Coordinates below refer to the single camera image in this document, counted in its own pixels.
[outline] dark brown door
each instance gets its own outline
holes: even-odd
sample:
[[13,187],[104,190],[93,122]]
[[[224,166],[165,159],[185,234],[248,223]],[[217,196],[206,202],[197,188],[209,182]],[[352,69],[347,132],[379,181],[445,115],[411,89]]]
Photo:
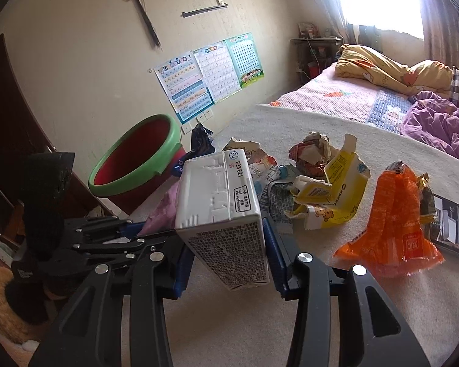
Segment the dark brown door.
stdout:
[[[0,230],[17,203],[21,167],[32,153],[54,150],[38,125],[17,84],[7,55],[5,37],[0,35]],[[65,218],[85,216],[99,204],[84,184],[73,175],[62,204]]]

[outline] cartoon bear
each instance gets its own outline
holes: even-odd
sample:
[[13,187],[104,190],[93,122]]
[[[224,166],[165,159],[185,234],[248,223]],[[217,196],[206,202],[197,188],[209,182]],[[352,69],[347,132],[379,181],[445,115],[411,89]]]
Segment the cartoon bear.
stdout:
[[315,207],[316,218],[323,216],[323,220],[328,222],[330,218],[334,217],[333,210],[330,208]]

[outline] crushed yellow box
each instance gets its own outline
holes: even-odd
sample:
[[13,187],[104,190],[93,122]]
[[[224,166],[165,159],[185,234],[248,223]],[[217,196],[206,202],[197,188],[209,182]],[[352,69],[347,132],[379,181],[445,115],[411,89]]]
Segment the crushed yellow box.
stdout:
[[357,212],[371,172],[355,148],[357,138],[346,134],[343,148],[324,168],[326,180],[296,177],[291,193],[298,207],[286,211],[304,219],[307,230],[329,228],[350,221]]

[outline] brown fur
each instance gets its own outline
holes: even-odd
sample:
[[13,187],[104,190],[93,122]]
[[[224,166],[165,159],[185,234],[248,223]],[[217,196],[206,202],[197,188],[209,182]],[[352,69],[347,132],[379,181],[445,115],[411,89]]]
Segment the brown fur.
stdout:
[[0,267],[0,334],[15,343],[24,343],[29,339],[40,341],[48,323],[33,326],[23,321],[10,308],[5,298],[5,286],[13,279],[12,272]]

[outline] orange plastic bag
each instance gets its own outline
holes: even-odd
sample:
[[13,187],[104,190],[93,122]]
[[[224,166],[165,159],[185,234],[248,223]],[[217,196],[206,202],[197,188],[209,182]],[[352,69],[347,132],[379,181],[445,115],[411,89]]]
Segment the orange plastic bag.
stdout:
[[415,173],[402,162],[377,180],[366,230],[333,255],[360,263],[375,276],[409,276],[444,261],[420,227],[420,194]]

